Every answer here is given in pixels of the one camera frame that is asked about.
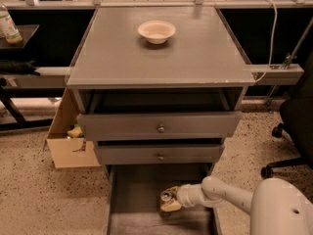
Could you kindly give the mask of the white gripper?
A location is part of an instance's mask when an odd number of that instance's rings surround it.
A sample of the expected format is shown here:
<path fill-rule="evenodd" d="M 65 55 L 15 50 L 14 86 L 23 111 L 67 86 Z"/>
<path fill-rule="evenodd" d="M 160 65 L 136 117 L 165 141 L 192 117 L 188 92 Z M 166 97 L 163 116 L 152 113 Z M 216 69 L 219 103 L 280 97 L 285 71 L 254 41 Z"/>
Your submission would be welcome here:
<path fill-rule="evenodd" d="M 180 187 L 173 186 L 163 191 L 165 195 L 176 195 L 176 200 L 170 200 L 169 202 L 163 202 L 160 205 L 162 212 L 176 212 L 179 211 L 182 206 L 184 208 L 190 208 L 194 204 L 189 197 L 190 184 L 185 184 Z"/>

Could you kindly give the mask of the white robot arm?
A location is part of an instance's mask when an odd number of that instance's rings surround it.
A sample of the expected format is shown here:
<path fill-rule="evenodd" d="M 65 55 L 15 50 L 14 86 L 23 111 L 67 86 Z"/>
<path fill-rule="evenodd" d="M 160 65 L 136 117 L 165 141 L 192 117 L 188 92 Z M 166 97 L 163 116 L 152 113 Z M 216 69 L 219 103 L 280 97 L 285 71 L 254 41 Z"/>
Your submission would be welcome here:
<path fill-rule="evenodd" d="M 159 198 L 162 212 L 197 205 L 217 208 L 228 202 L 249 215 L 250 235 L 313 235 L 313 204 L 280 178 L 265 179 L 250 192 L 207 176 L 200 184 L 168 188 Z"/>

